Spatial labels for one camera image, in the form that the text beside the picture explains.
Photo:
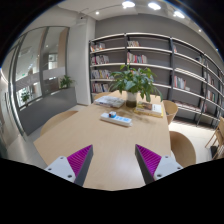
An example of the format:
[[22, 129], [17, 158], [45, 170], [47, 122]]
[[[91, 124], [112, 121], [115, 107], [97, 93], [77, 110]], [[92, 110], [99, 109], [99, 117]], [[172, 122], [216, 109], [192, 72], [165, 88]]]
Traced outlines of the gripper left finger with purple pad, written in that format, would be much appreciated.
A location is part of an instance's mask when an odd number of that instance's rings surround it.
[[59, 156], [46, 171], [82, 186], [93, 157], [93, 146], [86, 146], [68, 157]]

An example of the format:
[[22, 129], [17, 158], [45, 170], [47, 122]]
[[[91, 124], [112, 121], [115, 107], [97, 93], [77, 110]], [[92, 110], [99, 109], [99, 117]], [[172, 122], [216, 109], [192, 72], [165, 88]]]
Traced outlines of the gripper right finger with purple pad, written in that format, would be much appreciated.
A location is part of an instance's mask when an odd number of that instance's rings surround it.
[[182, 166], [170, 156], [160, 156], [138, 144], [135, 145], [135, 155], [145, 184], [150, 184], [182, 169]]

